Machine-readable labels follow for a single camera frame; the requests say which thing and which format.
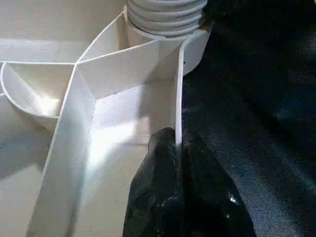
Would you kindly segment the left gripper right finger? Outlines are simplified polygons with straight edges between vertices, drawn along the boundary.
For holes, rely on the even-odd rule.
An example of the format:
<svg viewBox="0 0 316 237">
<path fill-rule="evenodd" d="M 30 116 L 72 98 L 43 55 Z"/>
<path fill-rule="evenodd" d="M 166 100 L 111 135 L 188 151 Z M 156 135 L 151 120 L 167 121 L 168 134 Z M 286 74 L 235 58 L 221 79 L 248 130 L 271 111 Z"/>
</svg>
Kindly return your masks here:
<svg viewBox="0 0 316 237">
<path fill-rule="evenodd" d="M 185 230 L 188 237 L 253 237 L 252 219 L 237 190 L 204 140 L 183 133 Z"/>
</svg>

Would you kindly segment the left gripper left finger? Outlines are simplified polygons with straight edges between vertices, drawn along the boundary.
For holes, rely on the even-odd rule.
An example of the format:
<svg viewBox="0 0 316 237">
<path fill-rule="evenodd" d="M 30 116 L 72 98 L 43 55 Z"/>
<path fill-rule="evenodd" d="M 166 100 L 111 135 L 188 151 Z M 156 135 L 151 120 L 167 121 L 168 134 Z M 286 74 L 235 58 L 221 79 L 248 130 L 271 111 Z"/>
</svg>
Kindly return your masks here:
<svg viewBox="0 0 316 237">
<path fill-rule="evenodd" d="M 148 152 L 129 189 L 124 237 L 181 237 L 184 234 L 182 164 L 175 131 L 150 137 Z"/>
</svg>

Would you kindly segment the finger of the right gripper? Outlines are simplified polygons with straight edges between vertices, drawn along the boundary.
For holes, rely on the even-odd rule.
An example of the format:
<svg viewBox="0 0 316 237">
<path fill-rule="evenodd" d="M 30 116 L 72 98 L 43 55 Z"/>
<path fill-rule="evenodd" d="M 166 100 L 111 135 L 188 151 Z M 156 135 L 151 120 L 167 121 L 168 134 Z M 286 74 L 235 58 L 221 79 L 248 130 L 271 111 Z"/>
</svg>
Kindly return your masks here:
<svg viewBox="0 0 316 237">
<path fill-rule="evenodd" d="M 245 19 L 244 14 L 249 5 L 249 0 L 207 0 L 203 19 L 207 25 L 239 23 Z"/>
</svg>

